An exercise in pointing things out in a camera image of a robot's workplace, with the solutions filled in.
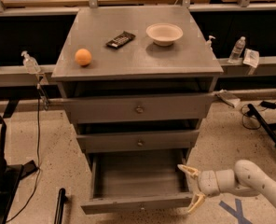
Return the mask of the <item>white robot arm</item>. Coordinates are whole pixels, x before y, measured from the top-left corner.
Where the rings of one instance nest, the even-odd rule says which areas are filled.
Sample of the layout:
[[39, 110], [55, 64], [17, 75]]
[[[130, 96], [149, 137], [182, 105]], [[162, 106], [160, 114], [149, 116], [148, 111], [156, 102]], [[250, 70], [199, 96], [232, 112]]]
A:
[[221, 193], [242, 197], [262, 194], [276, 208], [276, 181], [251, 161], [239, 160], [233, 169], [219, 171], [199, 171], [184, 164], [177, 167], [197, 181], [199, 192], [193, 194], [188, 206], [189, 214], [195, 212], [207, 197]]

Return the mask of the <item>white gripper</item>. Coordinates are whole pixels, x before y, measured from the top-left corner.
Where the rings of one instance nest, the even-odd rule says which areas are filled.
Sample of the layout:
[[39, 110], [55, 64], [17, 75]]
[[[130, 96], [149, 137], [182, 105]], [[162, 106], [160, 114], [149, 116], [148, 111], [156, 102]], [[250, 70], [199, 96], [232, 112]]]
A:
[[194, 193], [187, 212], [193, 214], [204, 202], [206, 196], [216, 196], [220, 194], [215, 171], [199, 171], [196, 168], [178, 164], [177, 167], [189, 175], [192, 179], [198, 179], [198, 186], [201, 192]]

